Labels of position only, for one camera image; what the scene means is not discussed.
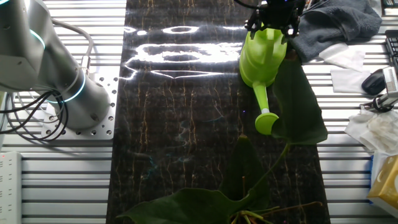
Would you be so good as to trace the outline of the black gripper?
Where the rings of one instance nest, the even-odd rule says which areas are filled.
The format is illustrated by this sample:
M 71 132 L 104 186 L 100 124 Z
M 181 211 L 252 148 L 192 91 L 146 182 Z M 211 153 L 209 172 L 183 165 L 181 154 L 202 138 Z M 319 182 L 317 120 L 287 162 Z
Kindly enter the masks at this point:
M 300 1 L 298 0 L 266 0 L 258 5 L 250 18 L 244 22 L 244 27 L 253 40 L 257 31 L 266 27 L 280 27 L 283 34 L 282 43 L 288 42 L 299 35 Z

